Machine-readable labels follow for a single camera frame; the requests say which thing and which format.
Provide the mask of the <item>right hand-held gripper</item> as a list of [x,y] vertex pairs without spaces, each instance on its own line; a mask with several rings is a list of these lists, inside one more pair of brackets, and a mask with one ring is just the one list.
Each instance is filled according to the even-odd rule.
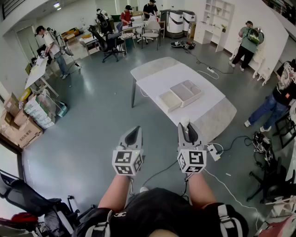
[[181,123],[178,124],[178,156],[177,161],[183,173],[200,173],[207,163],[207,151],[204,148],[204,138],[195,124],[187,126],[189,142]]

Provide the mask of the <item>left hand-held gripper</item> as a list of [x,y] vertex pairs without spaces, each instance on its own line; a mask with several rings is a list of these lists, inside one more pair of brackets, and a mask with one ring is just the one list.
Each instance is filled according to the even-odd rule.
[[129,129],[113,151],[112,165],[117,175],[135,176],[144,163],[143,133],[140,126]]

